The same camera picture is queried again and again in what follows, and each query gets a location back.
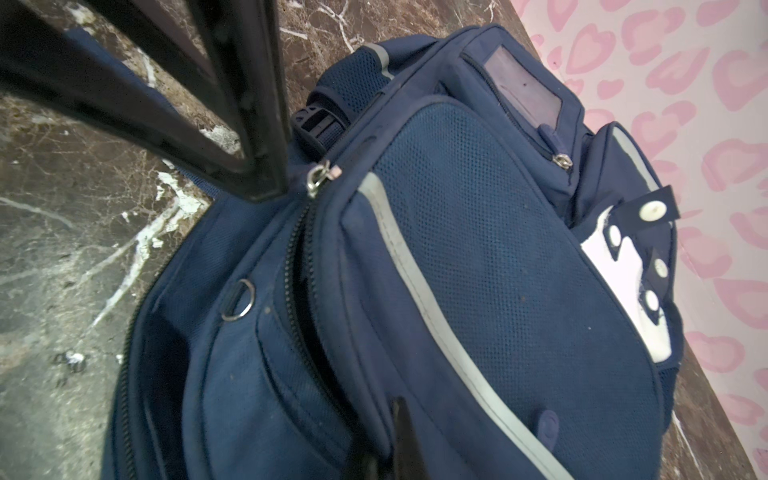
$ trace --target backpack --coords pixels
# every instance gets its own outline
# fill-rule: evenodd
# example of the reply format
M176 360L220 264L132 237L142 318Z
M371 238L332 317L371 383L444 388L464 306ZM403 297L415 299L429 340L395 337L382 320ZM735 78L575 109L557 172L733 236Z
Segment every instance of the backpack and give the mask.
M677 207L497 25L368 44L127 337L104 480L656 478Z

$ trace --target zipper pull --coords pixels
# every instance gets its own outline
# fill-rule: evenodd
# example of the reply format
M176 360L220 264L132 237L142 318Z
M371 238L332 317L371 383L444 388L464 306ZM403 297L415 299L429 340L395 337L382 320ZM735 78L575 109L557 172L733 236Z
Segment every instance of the zipper pull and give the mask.
M574 162L571 157L568 156L568 149L565 148L558 134L554 131L554 128L547 124L541 124L538 126L538 134L544 139L547 146L554 152L552 155L552 161L563 170L568 170L574 166Z
M309 197L314 200L317 197L317 192L320 191L320 187L326 182L326 180L335 180L341 176L341 168L338 165L331 167L330 160L324 160L314 167L306 174L306 192Z

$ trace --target black metal frame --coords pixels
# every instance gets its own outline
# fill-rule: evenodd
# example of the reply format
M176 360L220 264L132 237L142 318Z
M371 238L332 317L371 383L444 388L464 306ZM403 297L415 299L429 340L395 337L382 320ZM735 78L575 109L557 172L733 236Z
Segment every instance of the black metal frame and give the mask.
M155 0L88 0L239 135L222 151L18 0L0 2L0 88L147 148L251 201L286 191L289 118L274 0L188 0L210 60Z

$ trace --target pink and white wallpaper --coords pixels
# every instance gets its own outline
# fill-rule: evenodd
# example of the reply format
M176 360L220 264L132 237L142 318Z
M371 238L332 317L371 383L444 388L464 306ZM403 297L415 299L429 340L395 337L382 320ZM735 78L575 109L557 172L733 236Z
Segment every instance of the pink and white wallpaper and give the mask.
M768 479L768 0L511 1L587 125L673 185L686 338Z

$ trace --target marble table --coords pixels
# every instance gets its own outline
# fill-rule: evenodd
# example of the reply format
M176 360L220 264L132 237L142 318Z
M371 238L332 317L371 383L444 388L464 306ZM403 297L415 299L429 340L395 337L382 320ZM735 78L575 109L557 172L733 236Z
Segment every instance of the marble table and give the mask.
M102 18L74 2L27 3L57 28L87 28L189 122L234 146L218 118ZM164 7L200 44L184 2ZM536 55L508 0L280 0L290 108L366 42L489 22ZM209 204L155 155L0 96L0 480L98 477L128 322ZM690 352L661 478L755 478Z

